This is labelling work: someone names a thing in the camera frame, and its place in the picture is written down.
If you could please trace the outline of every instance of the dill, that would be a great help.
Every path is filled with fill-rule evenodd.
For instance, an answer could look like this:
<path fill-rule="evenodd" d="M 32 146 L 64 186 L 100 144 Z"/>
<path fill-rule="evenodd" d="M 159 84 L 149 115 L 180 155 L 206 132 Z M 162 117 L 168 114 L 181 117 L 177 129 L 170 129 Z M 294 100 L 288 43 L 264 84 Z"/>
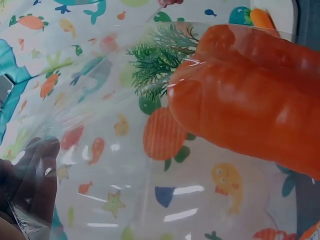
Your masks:
<path fill-rule="evenodd" d="M 175 25 L 160 26 L 148 32 L 154 42 L 141 42 L 127 52 L 134 56 L 131 61 L 136 71 L 132 74 L 137 95 L 154 101 L 167 94 L 170 78 L 184 59 L 195 53 L 198 40 L 192 27 L 185 34 Z"/>

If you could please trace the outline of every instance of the starfish print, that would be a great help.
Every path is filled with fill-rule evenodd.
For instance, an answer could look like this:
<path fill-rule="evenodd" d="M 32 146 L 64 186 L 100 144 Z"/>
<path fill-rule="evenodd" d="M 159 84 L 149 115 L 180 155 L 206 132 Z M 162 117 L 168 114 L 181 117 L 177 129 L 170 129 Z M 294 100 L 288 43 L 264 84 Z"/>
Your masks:
<path fill-rule="evenodd" d="M 61 167 L 59 167 L 56 171 L 56 175 L 59 178 L 59 184 L 61 184 L 61 181 L 63 179 L 69 179 L 69 173 L 68 173 L 68 167 L 67 165 L 62 165 Z"/>
<path fill-rule="evenodd" d="M 116 194 L 108 193 L 108 202 L 102 207 L 103 210 L 109 211 L 116 219 L 118 216 L 118 209 L 124 209 L 126 205 L 120 201 L 120 191 Z"/>

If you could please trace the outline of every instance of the coral print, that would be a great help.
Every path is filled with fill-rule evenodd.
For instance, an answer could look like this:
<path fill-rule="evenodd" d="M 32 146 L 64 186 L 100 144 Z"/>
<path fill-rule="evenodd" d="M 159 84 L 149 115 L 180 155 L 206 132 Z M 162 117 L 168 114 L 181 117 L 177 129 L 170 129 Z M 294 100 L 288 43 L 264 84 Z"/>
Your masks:
<path fill-rule="evenodd" d="M 82 133 L 84 132 L 84 126 L 81 125 L 73 130 L 67 131 L 62 138 L 61 148 L 63 150 L 69 150 L 72 146 L 76 146 L 80 141 Z"/>
<path fill-rule="evenodd" d="M 243 180 L 238 170 L 230 163 L 220 163 L 211 172 L 217 194 L 230 196 L 232 207 L 229 214 L 238 214 L 243 200 Z"/>
<path fill-rule="evenodd" d="M 158 3 L 164 7 L 173 4 L 182 4 L 183 2 L 184 0 L 158 0 Z"/>

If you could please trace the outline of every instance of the orange bell pepper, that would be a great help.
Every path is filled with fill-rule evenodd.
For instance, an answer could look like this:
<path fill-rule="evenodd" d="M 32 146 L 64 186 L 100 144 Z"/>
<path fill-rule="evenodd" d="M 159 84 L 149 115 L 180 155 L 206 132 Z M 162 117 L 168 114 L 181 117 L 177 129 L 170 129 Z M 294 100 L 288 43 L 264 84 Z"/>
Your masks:
<path fill-rule="evenodd" d="M 212 26 L 167 97 L 188 132 L 320 180 L 319 52 L 250 27 Z"/>

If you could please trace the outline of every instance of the clear plastic bag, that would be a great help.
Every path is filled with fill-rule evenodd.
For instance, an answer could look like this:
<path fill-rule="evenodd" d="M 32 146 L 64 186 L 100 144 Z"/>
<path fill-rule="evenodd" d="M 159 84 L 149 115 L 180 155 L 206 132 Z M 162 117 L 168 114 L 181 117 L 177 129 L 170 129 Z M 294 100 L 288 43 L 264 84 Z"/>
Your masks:
<path fill-rule="evenodd" d="M 68 101 L 43 109 L 30 135 L 36 143 L 24 151 L 36 145 L 32 159 L 42 163 L 48 157 L 43 146 L 55 149 L 56 171 L 33 166 L 36 179 L 57 176 L 54 209 L 48 203 L 52 222 L 5 188 L 29 239 L 45 239 L 50 225 L 51 240 L 295 239 L 295 183 L 284 187 L 292 185 L 291 171 L 209 143 L 183 128 L 168 107 L 170 78 L 193 59 L 208 28 L 186 22 L 115 28 L 120 47 L 98 56 L 76 86 L 59 87 Z M 227 45 L 221 39 L 218 48 Z M 227 55 L 220 57 L 223 62 Z M 24 158 L 18 156 L 13 169 Z"/>

